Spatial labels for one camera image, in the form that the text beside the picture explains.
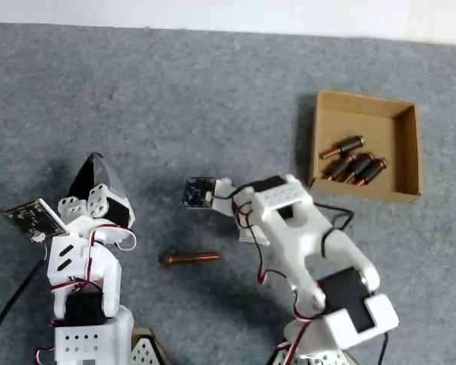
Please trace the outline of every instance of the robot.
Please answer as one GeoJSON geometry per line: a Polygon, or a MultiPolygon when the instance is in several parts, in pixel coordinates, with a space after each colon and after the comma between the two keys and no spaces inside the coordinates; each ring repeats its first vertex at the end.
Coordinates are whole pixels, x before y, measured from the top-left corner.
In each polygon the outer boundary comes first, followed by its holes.
{"type": "Polygon", "coordinates": [[[258,281],[263,284],[269,272],[283,275],[295,294],[296,318],[285,327],[287,340],[277,346],[273,364],[349,365],[354,362],[344,350],[381,334],[386,346],[398,317],[388,297],[376,293],[375,266],[333,227],[294,176],[273,176],[238,189],[229,179],[191,178],[184,204],[234,217],[239,240],[255,243],[260,259],[259,245],[276,252],[281,270],[265,271],[261,260],[258,281]],[[315,281],[305,266],[310,255],[323,256],[340,271],[315,281]]]}
{"type": "Polygon", "coordinates": [[[31,241],[52,237],[47,277],[54,294],[55,345],[37,350],[34,363],[41,364],[41,351],[54,351],[58,365],[164,363],[151,336],[132,350],[134,319],[120,305],[122,267],[109,247],[135,248],[135,215],[101,154],[87,158],[58,212],[60,217],[42,199],[4,212],[31,241]]]}

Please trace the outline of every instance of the floor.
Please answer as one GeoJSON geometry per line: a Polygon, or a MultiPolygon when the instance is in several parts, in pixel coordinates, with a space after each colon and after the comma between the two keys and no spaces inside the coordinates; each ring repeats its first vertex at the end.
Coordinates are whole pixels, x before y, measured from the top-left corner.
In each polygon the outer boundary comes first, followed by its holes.
{"type": "MultiPolygon", "coordinates": [[[[137,217],[138,248],[116,252],[136,325],[152,327],[174,363],[264,364],[291,320],[290,289],[276,277],[259,285],[254,247],[237,243],[230,219],[185,210],[182,189],[187,176],[305,178],[323,88],[420,106],[417,202],[313,194],[356,212],[349,235],[400,316],[385,365],[456,364],[456,46],[0,24],[0,210],[38,197],[55,206],[87,155],[102,152],[137,217]],[[165,251],[223,259],[167,269],[165,251]]],[[[0,212],[0,310],[41,255],[0,212]]],[[[50,346],[51,318],[43,271],[0,328],[0,365],[50,346]]],[[[351,353],[374,364],[381,343],[351,353]]]]}

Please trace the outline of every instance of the cable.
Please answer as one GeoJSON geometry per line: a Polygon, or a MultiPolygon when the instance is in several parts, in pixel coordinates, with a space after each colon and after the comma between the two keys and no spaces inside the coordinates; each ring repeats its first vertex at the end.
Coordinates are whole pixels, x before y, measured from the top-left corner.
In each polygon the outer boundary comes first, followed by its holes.
{"type": "Polygon", "coordinates": [[[384,339],[382,344],[382,349],[380,350],[380,356],[378,356],[378,365],[383,364],[383,357],[385,356],[385,350],[387,350],[388,344],[388,332],[384,333],[384,339]]]}
{"type": "Polygon", "coordinates": [[[84,279],[81,279],[81,278],[75,278],[76,281],[81,281],[85,284],[91,284],[93,285],[97,290],[99,291],[103,291],[103,289],[101,288],[100,285],[98,285],[97,283],[95,283],[94,281],[88,281],[88,280],[84,280],[84,279]]]}
{"type": "Polygon", "coordinates": [[[250,214],[247,214],[245,216],[245,221],[246,221],[246,224],[250,230],[250,233],[252,234],[252,237],[253,237],[253,242],[255,243],[255,247],[257,248],[257,251],[258,251],[258,258],[259,258],[259,264],[258,264],[258,272],[257,272],[257,280],[260,284],[265,284],[265,281],[267,280],[267,274],[269,272],[273,272],[275,274],[279,274],[280,276],[282,276],[283,278],[286,278],[287,279],[287,276],[281,272],[281,271],[278,271],[278,270],[274,270],[272,268],[269,268],[268,270],[265,270],[264,271],[264,258],[263,258],[263,255],[261,254],[261,249],[260,249],[260,245],[258,244],[258,241],[257,241],[257,238],[255,237],[255,233],[253,232],[253,229],[252,229],[252,226],[249,224],[249,217],[250,217],[250,214]]]}
{"type": "Polygon", "coordinates": [[[248,188],[249,186],[252,186],[253,183],[256,183],[256,182],[254,181],[254,182],[250,182],[250,183],[248,183],[248,184],[240,185],[237,189],[235,189],[234,191],[232,191],[232,192],[231,192],[229,195],[227,195],[227,196],[213,195],[213,198],[216,198],[216,199],[223,199],[223,200],[231,199],[231,198],[233,198],[236,194],[238,194],[239,192],[241,192],[244,188],[248,188]]]}
{"type": "Polygon", "coordinates": [[[38,348],[36,349],[36,352],[34,352],[33,354],[33,363],[34,365],[42,365],[42,363],[40,362],[40,352],[41,351],[53,351],[54,350],[54,346],[52,346],[51,348],[38,348]]]}
{"type": "Polygon", "coordinates": [[[17,289],[17,291],[14,293],[14,295],[10,298],[10,300],[5,304],[4,309],[0,313],[0,326],[2,325],[5,317],[8,315],[10,312],[10,309],[14,306],[15,302],[17,299],[21,296],[21,294],[24,292],[24,290],[27,288],[27,286],[30,284],[30,282],[35,278],[36,273],[42,268],[44,265],[44,262],[46,262],[47,259],[47,248],[44,243],[43,248],[46,250],[46,254],[44,255],[43,258],[39,260],[38,263],[33,267],[33,269],[30,271],[29,275],[25,278],[25,280],[22,282],[20,287],[17,289]]]}
{"type": "Polygon", "coordinates": [[[296,353],[297,346],[299,346],[301,338],[304,335],[304,332],[306,331],[306,329],[309,327],[310,324],[311,324],[311,322],[304,322],[302,324],[301,329],[300,329],[299,333],[297,334],[296,339],[290,345],[289,352],[287,353],[287,357],[283,361],[283,365],[289,365],[292,362],[292,359],[294,358],[294,354],[296,353]]]}
{"type": "Polygon", "coordinates": [[[336,230],[344,230],[348,224],[350,224],[350,222],[353,220],[354,216],[355,216],[355,212],[354,211],[351,211],[350,209],[345,209],[345,208],[340,208],[340,207],[336,207],[334,205],[326,205],[326,204],[320,204],[320,203],[316,203],[314,202],[314,205],[316,207],[320,207],[320,208],[325,208],[325,209],[331,209],[333,211],[339,211],[340,213],[338,215],[336,215],[333,219],[332,219],[332,224],[333,224],[333,227],[331,227],[330,229],[328,229],[325,234],[323,234],[322,238],[321,238],[321,256],[324,257],[326,259],[326,239],[328,238],[328,236],[330,234],[332,234],[334,231],[336,230]],[[341,227],[337,228],[334,226],[334,222],[339,218],[339,217],[344,217],[346,216],[347,219],[344,221],[344,223],[341,225],[341,227]]]}

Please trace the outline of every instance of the white plastic part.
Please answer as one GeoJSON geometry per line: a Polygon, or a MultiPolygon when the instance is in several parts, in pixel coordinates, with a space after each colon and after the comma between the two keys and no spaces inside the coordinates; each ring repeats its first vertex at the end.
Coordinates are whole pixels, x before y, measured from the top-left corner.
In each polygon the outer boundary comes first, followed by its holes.
{"type": "MultiPolygon", "coordinates": [[[[277,352],[277,356],[271,365],[283,365],[289,350],[281,350],[277,352]]],[[[317,357],[308,357],[299,359],[294,357],[290,361],[290,365],[357,365],[348,358],[343,351],[327,351],[319,354],[317,357]]]]}
{"type": "Polygon", "coordinates": [[[87,214],[86,200],[78,200],[74,196],[63,198],[59,201],[58,212],[61,219],[69,224],[81,215],[87,214]]]}
{"type": "Polygon", "coordinates": [[[375,327],[366,331],[356,332],[355,326],[345,309],[328,314],[322,319],[331,332],[336,345],[343,350],[374,338],[377,335],[381,335],[398,326],[397,313],[394,311],[386,295],[376,294],[365,299],[364,302],[375,323],[375,327]]]}
{"type": "MultiPolygon", "coordinates": [[[[107,317],[113,317],[119,308],[122,267],[105,246],[96,243],[90,251],[89,239],[77,234],[53,237],[47,277],[52,286],[67,283],[70,278],[86,279],[89,252],[90,279],[103,282],[103,311],[107,317]]],[[[64,318],[66,297],[72,289],[54,291],[54,314],[59,319],[64,318]]]]}
{"type": "MultiPolygon", "coordinates": [[[[301,338],[298,354],[301,357],[307,354],[320,356],[320,353],[328,350],[346,350],[398,326],[397,313],[386,295],[376,294],[364,302],[375,323],[374,327],[356,332],[347,310],[340,309],[311,322],[301,338]]],[[[294,320],[286,326],[283,333],[288,341],[294,341],[300,329],[301,322],[294,320]]]]}
{"type": "Polygon", "coordinates": [[[135,222],[135,216],[133,210],[131,209],[130,202],[127,198],[121,198],[119,195],[110,191],[108,186],[105,184],[99,184],[90,190],[90,195],[88,196],[87,201],[87,210],[91,217],[102,218],[106,215],[109,209],[107,198],[111,198],[128,208],[130,213],[128,226],[131,227],[135,222]]]}
{"type": "Polygon", "coordinates": [[[133,328],[133,316],[124,306],[104,325],[58,327],[55,361],[58,365],[83,365],[84,360],[95,360],[96,365],[128,365],[133,328]]]}
{"type": "Polygon", "coordinates": [[[131,365],[160,365],[157,353],[148,338],[138,340],[131,351],[131,365]]]}
{"type": "MultiPolygon", "coordinates": [[[[277,355],[275,356],[274,361],[272,361],[271,365],[283,365],[283,362],[286,360],[288,353],[289,353],[289,350],[278,351],[277,355]]],[[[304,360],[300,360],[295,356],[290,361],[290,365],[306,365],[306,364],[307,363],[304,360]]]]}

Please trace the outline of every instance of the brown box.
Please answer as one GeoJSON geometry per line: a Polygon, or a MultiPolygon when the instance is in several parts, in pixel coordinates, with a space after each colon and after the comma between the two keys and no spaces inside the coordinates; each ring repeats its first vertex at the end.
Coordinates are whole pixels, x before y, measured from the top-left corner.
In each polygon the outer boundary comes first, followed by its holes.
{"type": "Polygon", "coordinates": [[[322,90],[312,131],[312,189],[389,202],[411,202],[423,192],[419,113],[413,103],[369,95],[322,90]],[[362,135],[366,144],[355,153],[385,157],[388,167],[367,186],[327,181],[321,177],[339,156],[322,160],[320,153],[345,138],[362,135]]]}

